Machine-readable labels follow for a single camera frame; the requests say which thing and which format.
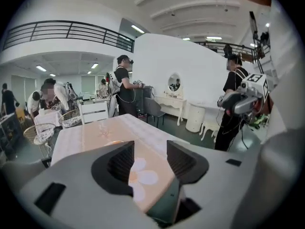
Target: gray chair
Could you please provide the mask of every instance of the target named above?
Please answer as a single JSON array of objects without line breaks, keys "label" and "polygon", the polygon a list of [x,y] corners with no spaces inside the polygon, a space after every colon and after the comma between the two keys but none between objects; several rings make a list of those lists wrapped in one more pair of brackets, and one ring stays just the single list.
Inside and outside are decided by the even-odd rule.
[{"label": "gray chair", "polygon": [[144,98],[144,106],[145,106],[145,111],[147,113],[147,117],[146,117],[146,123],[148,123],[148,117],[151,115],[153,116],[153,121],[155,122],[155,117],[157,117],[157,128],[159,125],[159,118],[161,116],[163,116],[163,121],[162,121],[162,125],[164,124],[164,115],[165,113],[161,111],[161,106],[154,101],[151,98],[145,97]]}]

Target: black pants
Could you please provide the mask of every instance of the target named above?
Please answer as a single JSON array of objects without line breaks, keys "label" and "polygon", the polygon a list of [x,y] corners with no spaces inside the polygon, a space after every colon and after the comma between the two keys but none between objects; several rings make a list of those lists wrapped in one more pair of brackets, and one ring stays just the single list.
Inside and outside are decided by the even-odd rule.
[{"label": "black pants", "polygon": [[116,99],[117,99],[118,105],[119,105],[119,115],[131,114],[134,117],[138,118],[138,112],[137,112],[135,102],[133,102],[133,103],[124,102],[118,96]]},{"label": "black pants", "polygon": [[226,113],[223,116],[221,126],[215,143],[215,149],[221,151],[228,151],[230,142],[236,137],[240,128],[243,127],[243,122],[240,124],[241,120],[238,117],[228,116]]}]

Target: white flower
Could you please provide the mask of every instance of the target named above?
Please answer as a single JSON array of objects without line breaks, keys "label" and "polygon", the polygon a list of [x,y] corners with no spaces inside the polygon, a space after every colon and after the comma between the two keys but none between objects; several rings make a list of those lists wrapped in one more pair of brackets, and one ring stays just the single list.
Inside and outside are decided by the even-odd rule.
[{"label": "white flower", "polygon": [[130,170],[128,185],[133,188],[133,200],[139,202],[145,199],[143,185],[153,185],[158,181],[158,175],[153,170],[143,170],[146,166],[144,158],[135,158]]}]

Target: ceiling light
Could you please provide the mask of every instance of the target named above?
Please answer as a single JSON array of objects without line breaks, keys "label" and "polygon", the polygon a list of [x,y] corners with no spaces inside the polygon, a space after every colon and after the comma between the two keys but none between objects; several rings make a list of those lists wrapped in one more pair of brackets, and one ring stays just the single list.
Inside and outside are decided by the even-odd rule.
[{"label": "ceiling light", "polygon": [[126,37],[123,37],[123,36],[121,36],[121,35],[119,35],[119,37],[122,37],[122,38],[124,38],[125,40],[128,40],[128,41],[130,41],[128,38],[126,38]]},{"label": "ceiling light", "polygon": [[91,69],[94,69],[96,66],[98,66],[99,64],[98,63],[95,63],[92,67],[91,67]]},{"label": "ceiling light", "polygon": [[36,68],[39,69],[39,70],[41,70],[41,71],[43,71],[43,72],[46,72],[46,71],[47,71],[46,69],[42,68],[42,67],[39,66],[39,65],[37,65]]},{"label": "ceiling light", "polygon": [[141,29],[139,29],[139,28],[136,27],[135,25],[132,25],[132,27],[133,27],[135,30],[137,30],[138,32],[142,33],[142,34],[145,33],[144,31],[142,31]]},{"label": "ceiling light", "polygon": [[222,40],[222,38],[219,37],[219,36],[207,36],[206,38],[207,39],[214,39],[214,40]]}]

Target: white stool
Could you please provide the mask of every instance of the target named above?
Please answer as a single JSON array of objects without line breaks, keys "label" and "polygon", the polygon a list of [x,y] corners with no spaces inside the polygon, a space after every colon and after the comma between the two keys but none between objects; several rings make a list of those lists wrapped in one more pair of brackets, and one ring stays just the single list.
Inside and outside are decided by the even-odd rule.
[{"label": "white stool", "polygon": [[216,137],[217,137],[217,134],[218,134],[218,131],[219,131],[219,125],[215,122],[206,122],[204,121],[201,125],[201,132],[199,133],[199,135],[202,134],[203,132],[203,136],[201,138],[201,141],[204,139],[204,136],[206,134],[206,131],[207,130],[212,130],[213,133],[212,133],[212,136],[215,136],[214,138],[214,143],[216,142]]}]

